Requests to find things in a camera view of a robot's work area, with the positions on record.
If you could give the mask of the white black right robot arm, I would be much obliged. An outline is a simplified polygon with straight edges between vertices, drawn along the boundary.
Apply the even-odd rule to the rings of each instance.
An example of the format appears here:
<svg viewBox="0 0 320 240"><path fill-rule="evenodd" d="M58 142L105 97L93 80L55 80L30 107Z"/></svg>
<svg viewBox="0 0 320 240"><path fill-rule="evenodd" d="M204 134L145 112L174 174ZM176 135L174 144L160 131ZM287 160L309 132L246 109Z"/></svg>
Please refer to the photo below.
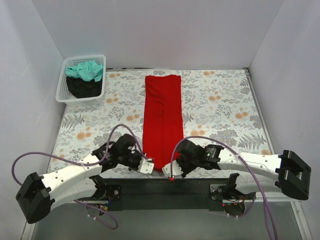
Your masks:
<svg viewBox="0 0 320 240"><path fill-rule="evenodd" d="M309 199L312 169L292 150L273 155L237 153L217 140L202 147L186 137L177 143L173 153L178 156L172 156L162 169L171 178L184 178L197 168L233 171L220 192L227 192L232 199L254 192L280 192L295 200Z"/></svg>

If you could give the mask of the red t shirt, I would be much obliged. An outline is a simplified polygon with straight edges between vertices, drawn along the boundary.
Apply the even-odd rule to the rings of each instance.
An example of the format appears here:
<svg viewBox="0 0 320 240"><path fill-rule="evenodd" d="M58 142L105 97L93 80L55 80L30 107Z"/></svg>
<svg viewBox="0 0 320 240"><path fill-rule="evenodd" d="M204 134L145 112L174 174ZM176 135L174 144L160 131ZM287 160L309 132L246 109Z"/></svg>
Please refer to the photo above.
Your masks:
<svg viewBox="0 0 320 240"><path fill-rule="evenodd" d="M184 138L181 83L179 75L145 77L142 146L158 172L170 163L176 144Z"/></svg>

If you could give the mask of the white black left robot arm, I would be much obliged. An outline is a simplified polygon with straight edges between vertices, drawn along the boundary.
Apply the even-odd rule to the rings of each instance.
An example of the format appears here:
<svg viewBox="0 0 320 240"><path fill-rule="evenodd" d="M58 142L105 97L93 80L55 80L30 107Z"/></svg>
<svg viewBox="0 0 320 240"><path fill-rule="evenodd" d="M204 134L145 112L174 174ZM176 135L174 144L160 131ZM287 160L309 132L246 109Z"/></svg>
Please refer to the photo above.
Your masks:
<svg viewBox="0 0 320 240"><path fill-rule="evenodd" d="M107 184L101 174L118 164L150 174L154 164L136 150L137 145L133 136L124 134L116 142L107 142L94 150L79 163L43 175L29 174L15 197L26 221L37 223L56 207L83 198L118 201L121 186Z"/></svg>

